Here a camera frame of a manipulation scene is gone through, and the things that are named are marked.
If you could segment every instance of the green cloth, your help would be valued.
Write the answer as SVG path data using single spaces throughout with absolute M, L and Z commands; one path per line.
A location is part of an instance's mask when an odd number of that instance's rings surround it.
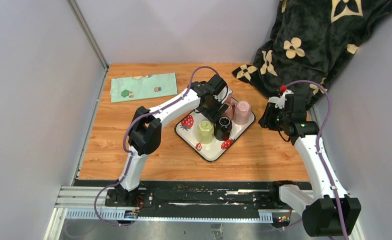
M 112 79 L 112 103 L 177 95 L 175 73 Z

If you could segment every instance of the cloth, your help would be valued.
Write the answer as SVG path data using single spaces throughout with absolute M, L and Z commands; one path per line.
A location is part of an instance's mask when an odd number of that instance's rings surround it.
M 111 83 L 112 103 L 178 94 L 175 73 L 114 78 Z
M 268 98 L 296 80 L 329 89 L 376 24 L 390 14 L 392 0 L 280 0 L 271 40 L 257 50 L 253 65 L 233 75 Z M 290 89 L 306 96 L 307 108 L 324 95 L 313 84 Z

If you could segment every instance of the wooden table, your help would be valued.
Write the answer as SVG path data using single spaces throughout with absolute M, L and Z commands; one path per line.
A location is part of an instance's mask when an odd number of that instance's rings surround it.
M 131 123 L 135 110 L 157 106 L 173 96 L 126 102 L 110 102 L 111 80 L 151 74 L 175 73 L 178 92 L 188 85 L 196 67 L 215 68 L 228 86 L 233 97 L 252 105 L 257 120 L 262 116 L 267 99 L 251 85 L 235 79 L 231 71 L 242 63 L 162 63 L 112 64 L 100 99 L 93 129 L 83 159 L 79 179 L 117 179 L 126 160 L 122 139 Z M 209 69 L 196 73 L 195 81 L 208 81 L 213 75 Z M 166 126 L 162 142 L 147 160 L 141 176 L 143 180 L 203 180 L 203 181 L 308 181 L 305 166 L 296 149 L 284 142 L 276 131 L 261 128 L 254 123 L 235 144 L 216 162 L 201 159 L 174 132 L 174 127 L 185 114 Z

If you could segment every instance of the strawberry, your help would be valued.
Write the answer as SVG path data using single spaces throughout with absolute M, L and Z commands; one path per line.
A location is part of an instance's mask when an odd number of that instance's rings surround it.
M 222 149 L 222 150 L 228 149 L 228 148 L 231 146 L 231 144 L 233 144 L 233 141 L 234 141 L 234 140 L 232 140 L 231 138 L 228 139 L 228 140 L 226 140 L 226 141 L 224 141 L 224 142 L 222 143 L 222 145 L 221 145 L 221 149 Z
M 196 149 L 197 151 L 200 151 L 202 149 L 202 145 L 200 143 L 196 144 Z
M 192 115 L 186 116 L 183 121 L 181 121 L 181 128 L 188 131 L 194 124 L 194 119 Z

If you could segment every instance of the white tray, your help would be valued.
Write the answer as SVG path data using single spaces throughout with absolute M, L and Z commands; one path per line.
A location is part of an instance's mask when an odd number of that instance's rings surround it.
M 235 99 L 231 100 L 231 104 L 238 103 Z M 193 126 L 191 127 L 182 127 L 181 122 L 188 116 L 193 117 Z M 251 112 L 249 121 L 245 125 L 237 125 L 232 121 L 233 128 L 231 129 L 230 139 L 231 145 L 228 148 L 222 149 L 221 146 L 224 141 L 219 141 L 215 137 L 212 142 L 209 144 L 199 144 L 199 141 L 196 139 L 196 131 L 197 125 L 203 120 L 207 120 L 205 116 L 201 113 L 196 113 L 192 111 L 189 115 L 183 118 L 177 125 L 175 126 L 175 133 L 187 143 L 198 155 L 200 155 L 204 160 L 208 162 L 214 162 L 218 160 L 237 140 L 238 138 L 255 122 L 255 114 Z

